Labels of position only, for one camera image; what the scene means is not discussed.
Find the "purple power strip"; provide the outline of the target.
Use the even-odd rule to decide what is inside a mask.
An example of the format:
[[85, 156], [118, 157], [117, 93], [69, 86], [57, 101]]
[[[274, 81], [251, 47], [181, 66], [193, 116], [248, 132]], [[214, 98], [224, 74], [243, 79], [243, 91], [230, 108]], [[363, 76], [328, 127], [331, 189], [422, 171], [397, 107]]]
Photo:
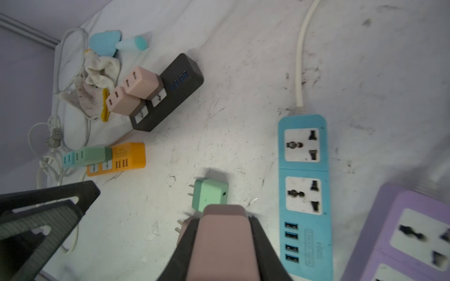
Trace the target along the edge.
[[449, 205], [402, 187], [383, 185], [342, 280], [447, 281], [449, 278]]

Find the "green USB charger plug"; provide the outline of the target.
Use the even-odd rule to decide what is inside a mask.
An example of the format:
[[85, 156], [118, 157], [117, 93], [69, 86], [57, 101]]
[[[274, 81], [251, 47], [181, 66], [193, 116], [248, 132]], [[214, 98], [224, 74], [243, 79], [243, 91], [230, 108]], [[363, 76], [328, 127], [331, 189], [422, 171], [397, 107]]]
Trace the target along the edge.
[[193, 188], [193, 192], [189, 193], [192, 197], [191, 206], [198, 212], [203, 212], [211, 204], [227, 204], [229, 195], [227, 183], [204, 177], [195, 180], [189, 187]]

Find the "teal power strip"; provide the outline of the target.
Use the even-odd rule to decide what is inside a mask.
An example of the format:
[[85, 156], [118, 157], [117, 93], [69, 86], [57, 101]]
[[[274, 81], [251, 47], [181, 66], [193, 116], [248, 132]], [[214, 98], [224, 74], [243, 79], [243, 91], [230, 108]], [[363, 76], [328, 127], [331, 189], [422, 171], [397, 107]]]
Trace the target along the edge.
[[296, 115], [278, 123], [280, 259], [307, 281], [334, 278], [326, 120]]

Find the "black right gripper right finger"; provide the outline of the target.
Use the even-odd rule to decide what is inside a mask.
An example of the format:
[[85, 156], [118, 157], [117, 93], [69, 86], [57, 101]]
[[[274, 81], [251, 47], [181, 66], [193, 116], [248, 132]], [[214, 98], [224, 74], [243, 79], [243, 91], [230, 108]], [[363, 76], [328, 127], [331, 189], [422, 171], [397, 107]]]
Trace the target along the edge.
[[251, 225], [261, 280], [292, 281], [293, 279], [283, 267], [259, 220], [254, 216], [248, 219]]

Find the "pink USB charger plug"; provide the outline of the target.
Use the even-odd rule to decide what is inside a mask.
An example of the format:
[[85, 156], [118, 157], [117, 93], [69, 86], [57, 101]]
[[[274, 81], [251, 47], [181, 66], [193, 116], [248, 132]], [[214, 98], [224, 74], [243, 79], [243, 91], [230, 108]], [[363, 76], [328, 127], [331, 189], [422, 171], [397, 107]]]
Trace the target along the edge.
[[178, 223], [180, 226], [175, 229], [178, 233], [176, 245], [186, 244], [183, 240], [187, 240], [191, 245], [193, 245], [198, 230], [199, 219], [196, 217], [189, 217], [184, 221], [178, 220]]

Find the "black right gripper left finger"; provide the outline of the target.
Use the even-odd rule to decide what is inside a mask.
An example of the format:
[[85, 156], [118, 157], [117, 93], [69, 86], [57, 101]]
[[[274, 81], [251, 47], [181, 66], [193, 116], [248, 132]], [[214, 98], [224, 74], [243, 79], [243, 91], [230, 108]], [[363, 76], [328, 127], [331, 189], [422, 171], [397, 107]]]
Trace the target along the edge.
[[158, 278], [158, 281], [185, 281], [188, 274], [194, 244], [187, 240], [186, 244], [176, 246], [167, 266]]

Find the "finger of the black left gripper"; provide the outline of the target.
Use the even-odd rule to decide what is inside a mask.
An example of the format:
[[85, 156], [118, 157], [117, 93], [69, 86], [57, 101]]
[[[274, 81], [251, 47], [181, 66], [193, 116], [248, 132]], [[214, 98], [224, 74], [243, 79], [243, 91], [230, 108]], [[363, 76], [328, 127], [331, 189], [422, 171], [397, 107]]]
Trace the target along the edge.
[[14, 209], [50, 203], [77, 197], [75, 206], [85, 214], [100, 195], [100, 189], [93, 181], [83, 181], [69, 185], [51, 187], [26, 192], [1, 194], [1, 215]]
[[1, 280], [33, 281], [84, 212], [70, 200], [1, 216]]

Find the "black power strip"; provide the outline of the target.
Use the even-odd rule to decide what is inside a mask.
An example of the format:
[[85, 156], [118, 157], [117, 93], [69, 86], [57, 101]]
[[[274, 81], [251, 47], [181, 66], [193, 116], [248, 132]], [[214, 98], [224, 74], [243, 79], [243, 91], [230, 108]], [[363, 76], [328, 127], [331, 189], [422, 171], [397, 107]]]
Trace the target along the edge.
[[134, 130], [151, 132], [204, 82], [197, 63], [184, 53], [178, 55], [162, 72], [161, 78], [163, 97], [155, 102], [147, 101], [143, 109], [130, 118]]

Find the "orange power strip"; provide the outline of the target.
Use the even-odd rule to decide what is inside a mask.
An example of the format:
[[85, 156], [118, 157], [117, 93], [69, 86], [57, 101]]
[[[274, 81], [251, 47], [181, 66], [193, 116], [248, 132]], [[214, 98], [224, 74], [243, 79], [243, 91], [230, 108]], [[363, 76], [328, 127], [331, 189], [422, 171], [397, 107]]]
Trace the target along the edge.
[[145, 144], [129, 142], [112, 147], [112, 159], [106, 162], [90, 165], [86, 172], [88, 177], [109, 173], [125, 172], [142, 169], [146, 166]]

